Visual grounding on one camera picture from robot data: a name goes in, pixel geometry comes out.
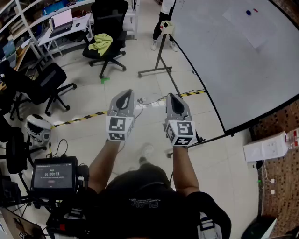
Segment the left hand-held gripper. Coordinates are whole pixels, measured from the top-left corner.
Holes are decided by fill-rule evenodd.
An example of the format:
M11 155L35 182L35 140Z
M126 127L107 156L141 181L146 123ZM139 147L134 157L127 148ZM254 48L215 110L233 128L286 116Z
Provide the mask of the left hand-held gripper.
M126 141L134 124L134 100L132 89L124 90L111 100L106 116L106 133L110 141Z

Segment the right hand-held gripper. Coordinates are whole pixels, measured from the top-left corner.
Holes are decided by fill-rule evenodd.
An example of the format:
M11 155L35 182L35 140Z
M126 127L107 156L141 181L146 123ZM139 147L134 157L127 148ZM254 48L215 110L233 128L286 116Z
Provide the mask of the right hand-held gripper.
M164 131L166 138L171 142L172 146L188 147L196 138L195 122L190 115L189 105L177 95L169 93L166 98L167 116L173 113L178 116L173 119L167 118L164 123Z

